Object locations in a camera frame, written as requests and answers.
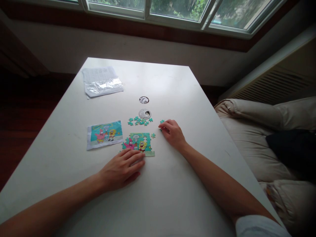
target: spongebob picture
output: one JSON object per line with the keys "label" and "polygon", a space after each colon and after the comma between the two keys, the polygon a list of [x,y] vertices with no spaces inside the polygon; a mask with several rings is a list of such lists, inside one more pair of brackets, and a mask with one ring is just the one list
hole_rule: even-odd
{"label": "spongebob picture", "polygon": [[87,150],[123,142],[121,121],[88,127]]}
{"label": "spongebob picture", "polygon": [[149,133],[131,133],[126,138],[126,142],[122,143],[122,148],[130,148],[145,153],[145,156],[155,156],[155,152],[151,148],[151,138]]}

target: plastic bag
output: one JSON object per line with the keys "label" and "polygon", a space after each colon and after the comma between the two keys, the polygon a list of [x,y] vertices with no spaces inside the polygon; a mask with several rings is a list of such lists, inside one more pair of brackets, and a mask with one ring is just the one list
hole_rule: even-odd
{"label": "plastic bag", "polygon": [[85,92],[89,97],[112,94],[123,91],[123,85],[114,68],[84,68],[82,69]]}

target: white sleeve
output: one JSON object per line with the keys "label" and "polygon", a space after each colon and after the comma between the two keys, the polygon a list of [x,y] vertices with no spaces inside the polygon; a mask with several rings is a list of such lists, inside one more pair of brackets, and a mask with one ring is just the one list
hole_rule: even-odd
{"label": "white sleeve", "polygon": [[237,237],[291,237],[273,220],[259,215],[241,217],[236,222]]}

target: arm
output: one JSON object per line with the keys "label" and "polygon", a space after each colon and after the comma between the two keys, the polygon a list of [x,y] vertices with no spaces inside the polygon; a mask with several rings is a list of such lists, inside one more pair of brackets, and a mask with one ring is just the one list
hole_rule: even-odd
{"label": "arm", "polygon": [[167,120],[158,127],[166,140],[189,162],[210,195],[234,223],[247,215],[261,215],[277,222],[247,189],[191,147],[176,121]]}
{"label": "arm", "polygon": [[99,195],[133,182],[144,166],[143,153],[125,149],[95,175],[18,213],[0,225],[1,236],[48,236],[79,208]]}

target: window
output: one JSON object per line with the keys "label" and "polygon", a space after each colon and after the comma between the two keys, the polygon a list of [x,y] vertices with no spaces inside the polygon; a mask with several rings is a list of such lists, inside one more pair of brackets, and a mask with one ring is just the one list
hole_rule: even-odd
{"label": "window", "polygon": [[286,0],[18,0],[250,39]]}

